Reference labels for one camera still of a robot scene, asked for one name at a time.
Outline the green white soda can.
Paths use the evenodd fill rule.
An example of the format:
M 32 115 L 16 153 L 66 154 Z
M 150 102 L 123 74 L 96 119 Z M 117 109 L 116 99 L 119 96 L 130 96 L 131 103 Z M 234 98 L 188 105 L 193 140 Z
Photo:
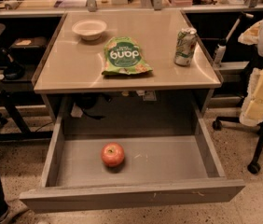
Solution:
M 195 28 L 183 28 L 178 33 L 174 55 L 174 62 L 177 65 L 188 66 L 191 64 L 197 40 L 198 36 Z

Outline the grey open drawer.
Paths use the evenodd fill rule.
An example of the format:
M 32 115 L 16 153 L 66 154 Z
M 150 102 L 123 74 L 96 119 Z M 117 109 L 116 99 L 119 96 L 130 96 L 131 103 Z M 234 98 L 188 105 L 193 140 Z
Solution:
M 101 120 L 73 118 L 71 105 L 63 99 L 39 188 L 20 196 L 36 213 L 221 203 L 244 187 L 226 177 L 190 98 L 100 101 Z M 108 143 L 124 149 L 117 167 L 102 162 Z

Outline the white bowl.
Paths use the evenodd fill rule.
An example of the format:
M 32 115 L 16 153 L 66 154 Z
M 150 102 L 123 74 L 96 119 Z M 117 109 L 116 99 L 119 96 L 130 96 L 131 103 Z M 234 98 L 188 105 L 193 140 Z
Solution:
M 72 31 L 86 41 L 100 38 L 106 30 L 107 24 L 100 20 L 78 21 L 72 26 Z

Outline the red apple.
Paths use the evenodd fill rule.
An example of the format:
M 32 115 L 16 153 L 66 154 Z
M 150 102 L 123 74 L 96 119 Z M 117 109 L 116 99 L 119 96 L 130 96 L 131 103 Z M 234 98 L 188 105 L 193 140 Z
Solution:
M 118 143 L 108 143 L 101 150 L 101 159 L 107 167 L 117 167 L 123 163 L 125 153 L 123 147 Z

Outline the black box on shelf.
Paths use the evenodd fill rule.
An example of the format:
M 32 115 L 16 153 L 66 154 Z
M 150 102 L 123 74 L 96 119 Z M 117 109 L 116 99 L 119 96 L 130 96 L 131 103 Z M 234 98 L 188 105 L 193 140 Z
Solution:
M 48 40 L 44 36 L 18 38 L 9 47 L 11 50 L 17 49 L 45 49 Z

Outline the grey counter cabinet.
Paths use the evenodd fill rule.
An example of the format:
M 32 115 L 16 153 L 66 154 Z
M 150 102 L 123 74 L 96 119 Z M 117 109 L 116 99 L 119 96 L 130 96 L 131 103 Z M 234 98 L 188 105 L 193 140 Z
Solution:
M 72 28 L 91 19 L 107 29 L 101 38 L 84 41 Z M 191 65 L 173 61 L 178 32 L 189 25 L 179 9 L 69 12 L 48 47 L 35 92 L 55 118 L 66 93 L 218 88 L 221 78 L 202 45 Z

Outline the black round device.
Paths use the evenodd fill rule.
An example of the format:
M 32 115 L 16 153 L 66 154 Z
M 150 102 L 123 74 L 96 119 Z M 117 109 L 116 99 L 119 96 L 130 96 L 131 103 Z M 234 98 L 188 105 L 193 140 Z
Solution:
M 7 49 L 1 48 L 1 52 L 7 58 L 7 68 L 3 72 L 5 79 L 16 80 L 22 78 L 25 74 L 25 67 L 18 63 Z

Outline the green snack bag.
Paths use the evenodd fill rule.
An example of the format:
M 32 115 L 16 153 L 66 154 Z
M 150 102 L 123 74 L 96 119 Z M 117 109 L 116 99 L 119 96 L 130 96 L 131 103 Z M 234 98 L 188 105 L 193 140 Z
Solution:
M 131 37 L 112 37 L 104 45 L 104 76 L 139 75 L 152 71 L 138 43 Z

